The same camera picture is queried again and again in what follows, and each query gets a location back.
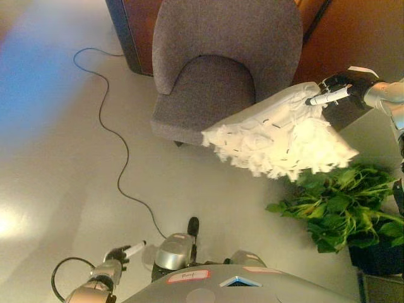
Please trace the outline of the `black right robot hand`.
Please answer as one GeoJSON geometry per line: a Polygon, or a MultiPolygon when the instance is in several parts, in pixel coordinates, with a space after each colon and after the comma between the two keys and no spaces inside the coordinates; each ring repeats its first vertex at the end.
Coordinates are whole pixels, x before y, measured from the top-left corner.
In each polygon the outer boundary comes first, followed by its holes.
{"type": "Polygon", "coordinates": [[[306,105],[337,104],[347,99],[364,108],[364,96],[375,84],[381,82],[380,77],[371,69],[350,66],[347,70],[325,78],[318,83],[320,92],[305,101],[306,105]]]}

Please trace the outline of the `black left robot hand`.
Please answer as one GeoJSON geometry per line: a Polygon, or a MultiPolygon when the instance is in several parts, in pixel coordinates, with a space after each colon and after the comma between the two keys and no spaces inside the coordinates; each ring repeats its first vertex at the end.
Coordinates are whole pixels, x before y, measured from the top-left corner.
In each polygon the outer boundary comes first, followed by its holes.
{"type": "Polygon", "coordinates": [[[125,245],[122,247],[113,248],[104,256],[104,262],[108,260],[118,260],[121,263],[122,271],[126,271],[127,267],[125,264],[130,262],[130,257],[140,252],[145,248],[147,242],[142,240],[135,245],[125,245]]]}

